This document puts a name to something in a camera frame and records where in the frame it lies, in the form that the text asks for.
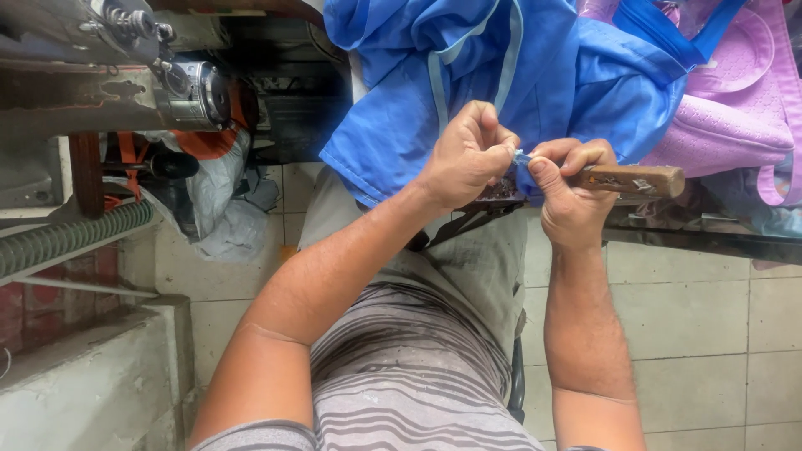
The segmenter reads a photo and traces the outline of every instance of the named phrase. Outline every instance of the white wire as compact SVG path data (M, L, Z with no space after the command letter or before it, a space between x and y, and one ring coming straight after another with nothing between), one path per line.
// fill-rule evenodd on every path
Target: white wire
M11 351L9 351L8 348L5 347L5 346L3 347L3 351L5 351L6 352L6 356L8 356L8 362L6 363L6 370L4 372L2 372L2 374L0 375L0 379L2 379L3 376L5 376L8 373L8 371L11 369Z

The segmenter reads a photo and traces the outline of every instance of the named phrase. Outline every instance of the hand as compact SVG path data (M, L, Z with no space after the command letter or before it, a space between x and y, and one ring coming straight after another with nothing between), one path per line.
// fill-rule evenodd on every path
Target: hand
M415 182L442 209L465 206L501 179L519 145L492 104L473 100L448 123Z
M563 249L602 247L602 228L618 195L606 191L571 188L563 177L586 165L616 165L615 153L606 140L583 144L574 138L540 143L532 153L529 172L543 190L543 231L552 246ZM564 161L561 168L557 162Z

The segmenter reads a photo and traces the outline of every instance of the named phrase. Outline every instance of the tiled floor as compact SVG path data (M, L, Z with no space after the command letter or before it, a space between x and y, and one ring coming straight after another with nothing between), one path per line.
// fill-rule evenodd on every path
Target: tiled floor
M279 246L298 242L320 167L272 171L285 196L256 262L205 262L169 228L160 229L156 285L193 301L200 386L209 383L240 315L276 270ZM526 214L525 426L554 450L542 344L550 250L537 211ZM802 266L755 271L742 258L615 242L606 261L635 360L650 451L800 448Z

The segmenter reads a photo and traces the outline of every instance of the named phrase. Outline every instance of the bag strap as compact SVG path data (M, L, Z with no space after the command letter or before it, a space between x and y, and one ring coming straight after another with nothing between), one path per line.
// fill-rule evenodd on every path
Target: bag strap
M702 30L690 41L651 0L621 0L613 15L613 23L620 30L663 49L691 71L697 64L706 64L710 60L724 31L745 2L722 0Z
M437 120L439 121L439 134L442 135L443 131L448 124L448 106L446 105L446 95L443 86L443 75L440 64L448 65L453 63L460 55L465 41L471 36L477 36L484 33L488 25L490 16L496 11L500 0L493 3L488 15L478 25L474 26L468 33L461 36L451 46L441 51L430 51L427 59L429 69L429 83L431 84L431 94L435 98L435 108L437 109ZM512 8L509 12L509 46L504 53L504 62L501 65L501 74L499 77L499 87L496 91L496 98L493 100L493 106L496 111L500 112L507 101L510 87L512 86L512 77L515 75L515 68L518 64L518 54L520 47L524 41L524 15L521 12L518 0L512 0Z

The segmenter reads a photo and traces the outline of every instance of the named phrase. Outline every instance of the forearm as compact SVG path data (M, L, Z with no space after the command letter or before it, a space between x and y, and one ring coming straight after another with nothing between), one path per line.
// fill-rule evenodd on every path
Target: forearm
M629 350L607 286L601 247L555 246L544 341L555 388L635 400Z
M268 281L240 327L311 345L387 261L443 214L414 182L345 229L294 255Z

